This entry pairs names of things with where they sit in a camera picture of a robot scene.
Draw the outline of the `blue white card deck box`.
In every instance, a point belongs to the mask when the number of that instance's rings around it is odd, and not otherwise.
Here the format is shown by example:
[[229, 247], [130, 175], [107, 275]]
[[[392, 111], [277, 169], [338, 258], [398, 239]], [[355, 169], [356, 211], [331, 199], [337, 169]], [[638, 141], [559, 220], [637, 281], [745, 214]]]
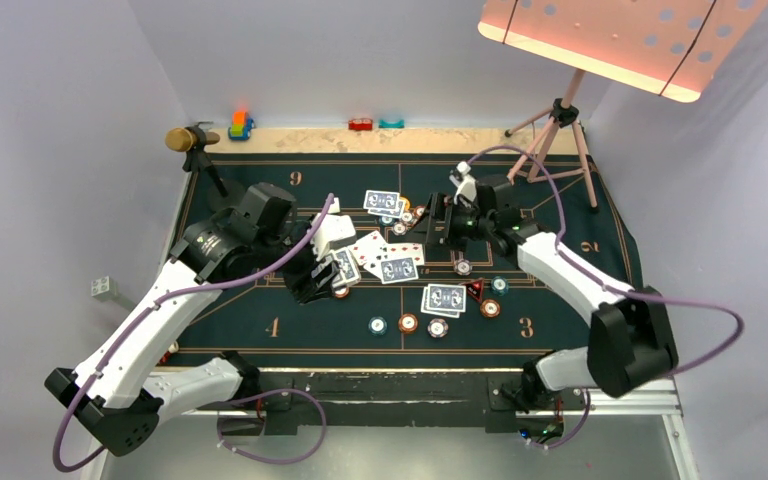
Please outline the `blue white card deck box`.
[[332, 279], [332, 290], [337, 293], [351, 288], [361, 280], [359, 267], [349, 247], [331, 250], [324, 254], [318, 262], [321, 265], [331, 264], [336, 271]]

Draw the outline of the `four of diamonds card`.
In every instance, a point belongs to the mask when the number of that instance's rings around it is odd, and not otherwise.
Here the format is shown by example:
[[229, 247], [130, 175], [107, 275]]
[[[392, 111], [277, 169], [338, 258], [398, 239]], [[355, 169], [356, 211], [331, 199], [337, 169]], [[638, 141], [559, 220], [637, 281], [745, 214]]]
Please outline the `four of diamonds card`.
[[348, 247], [355, 262], [363, 266], [381, 252], [381, 248], [386, 245], [386, 241], [380, 230], [373, 230], [363, 237], [359, 238], [354, 244]]

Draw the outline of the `green blue chip stack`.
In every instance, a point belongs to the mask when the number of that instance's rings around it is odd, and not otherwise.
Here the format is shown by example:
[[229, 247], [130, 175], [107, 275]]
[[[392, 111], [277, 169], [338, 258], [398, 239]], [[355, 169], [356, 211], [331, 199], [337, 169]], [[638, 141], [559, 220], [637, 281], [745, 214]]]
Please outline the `green blue chip stack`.
[[381, 316], [374, 316], [368, 322], [368, 330], [372, 335], [383, 336], [388, 331], [388, 323]]

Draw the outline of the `blue back playing card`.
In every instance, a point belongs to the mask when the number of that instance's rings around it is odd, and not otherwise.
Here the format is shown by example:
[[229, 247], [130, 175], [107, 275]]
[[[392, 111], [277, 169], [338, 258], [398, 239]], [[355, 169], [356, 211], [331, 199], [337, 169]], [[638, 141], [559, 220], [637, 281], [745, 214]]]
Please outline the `blue back playing card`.
[[368, 208], [367, 212], [379, 217], [399, 219], [405, 210], [405, 205], [406, 202], [399, 198], [393, 208]]

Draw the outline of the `red black all-in triangle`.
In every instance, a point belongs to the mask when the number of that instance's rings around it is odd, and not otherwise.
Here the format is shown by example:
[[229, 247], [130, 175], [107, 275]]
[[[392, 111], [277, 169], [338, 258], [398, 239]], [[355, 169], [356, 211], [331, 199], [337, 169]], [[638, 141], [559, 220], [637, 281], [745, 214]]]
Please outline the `red black all-in triangle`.
[[484, 279], [478, 278], [475, 280], [467, 281], [464, 286], [466, 287], [467, 295], [475, 300], [477, 303], [483, 302], [484, 296]]

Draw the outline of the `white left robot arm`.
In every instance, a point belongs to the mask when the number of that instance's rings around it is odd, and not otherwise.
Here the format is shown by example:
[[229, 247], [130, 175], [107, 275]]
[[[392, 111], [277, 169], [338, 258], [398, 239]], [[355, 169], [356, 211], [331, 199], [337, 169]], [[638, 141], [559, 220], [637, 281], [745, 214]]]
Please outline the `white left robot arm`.
[[162, 423], [224, 403], [244, 409], [266, 397], [260, 372], [239, 353], [156, 378], [156, 363], [185, 328], [225, 290], [281, 272], [293, 297], [307, 303], [330, 295], [335, 264], [312, 249], [328, 210], [296, 218], [294, 197], [260, 182], [235, 204], [187, 227], [154, 284], [92, 355], [57, 368], [46, 389], [115, 456], [139, 448]]

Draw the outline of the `pink blue chip stack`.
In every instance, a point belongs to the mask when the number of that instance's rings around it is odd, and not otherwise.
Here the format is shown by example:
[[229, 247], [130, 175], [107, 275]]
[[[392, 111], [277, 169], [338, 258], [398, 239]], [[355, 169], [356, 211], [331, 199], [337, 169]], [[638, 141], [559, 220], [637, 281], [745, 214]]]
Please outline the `pink blue chip stack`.
[[449, 325], [443, 318], [433, 318], [427, 326], [427, 333], [431, 338], [440, 339], [448, 334]]

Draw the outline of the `seven of spades card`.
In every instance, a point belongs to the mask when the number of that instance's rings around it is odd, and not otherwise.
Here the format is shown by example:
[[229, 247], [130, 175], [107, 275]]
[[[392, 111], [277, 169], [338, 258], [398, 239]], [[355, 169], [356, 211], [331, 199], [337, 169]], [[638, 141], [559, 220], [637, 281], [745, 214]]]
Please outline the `seven of spades card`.
[[369, 261], [364, 265], [364, 269], [372, 274], [379, 280], [383, 279], [381, 263], [389, 259], [389, 252], [382, 250], [377, 252], [374, 256], [369, 258]]

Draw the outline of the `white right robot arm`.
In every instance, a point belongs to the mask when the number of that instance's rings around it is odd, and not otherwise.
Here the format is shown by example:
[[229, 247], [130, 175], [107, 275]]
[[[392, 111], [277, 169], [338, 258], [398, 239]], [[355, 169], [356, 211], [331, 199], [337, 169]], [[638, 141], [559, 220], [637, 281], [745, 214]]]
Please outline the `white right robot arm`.
[[588, 328], [585, 346], [524, 364], [515, 397], [525, 409], [544, 407], [568, 388], [597, 388], [619, 398], [677, 367], [678, 350], [657, 290], [637, 290], [605, 274], [568, 249], [560, 234], [524, 218], [505, 176], [451, 179], [455, 193], [431, 194], [412, 234], [429, 247], [450, 250], [463, 251], [469, 241], [487, 243], [548, 286]]

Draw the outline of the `pink blue chips pile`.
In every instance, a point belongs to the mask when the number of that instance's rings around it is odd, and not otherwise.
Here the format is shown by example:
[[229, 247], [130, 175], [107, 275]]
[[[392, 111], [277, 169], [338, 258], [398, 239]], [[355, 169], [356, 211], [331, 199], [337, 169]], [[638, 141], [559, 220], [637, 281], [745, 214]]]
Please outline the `pink blue chips pile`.
[[407, 229], [408, 227], [402, 222], [397, 222], [392, 226], [392, 232], [398, 236], [405, 235]]
[[453, 263], [454, 272], [459, 276], [470, 276], [473, 271], [472, 263], [467, 259], [458, 259]]

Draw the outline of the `orange red chip stack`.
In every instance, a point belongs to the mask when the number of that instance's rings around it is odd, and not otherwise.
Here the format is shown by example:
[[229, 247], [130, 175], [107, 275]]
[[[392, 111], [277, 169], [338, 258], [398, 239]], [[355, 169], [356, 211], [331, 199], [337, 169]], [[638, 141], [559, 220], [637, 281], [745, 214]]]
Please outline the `orange red chip stack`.
[[398, 320], [398, 328], [403, 334], [412, 334], [418, 328], [419, 322], [415, 315], [411, 313], [405, 313], [400, 316]]

